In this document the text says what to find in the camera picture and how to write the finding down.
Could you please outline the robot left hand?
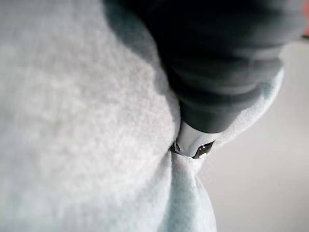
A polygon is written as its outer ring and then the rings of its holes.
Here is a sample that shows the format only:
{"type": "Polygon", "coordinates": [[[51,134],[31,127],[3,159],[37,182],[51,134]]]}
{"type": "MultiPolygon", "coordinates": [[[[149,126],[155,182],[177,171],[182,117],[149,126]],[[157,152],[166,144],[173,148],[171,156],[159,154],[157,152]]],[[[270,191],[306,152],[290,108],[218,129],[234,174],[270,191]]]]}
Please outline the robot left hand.
{"type": "Polygon", "coordinates": [[[283,47],[305,30],[303,0],[106,0],[114,31],[137,19],[180,101],[171,151],[198,159],[262,95],[283,47]]]}

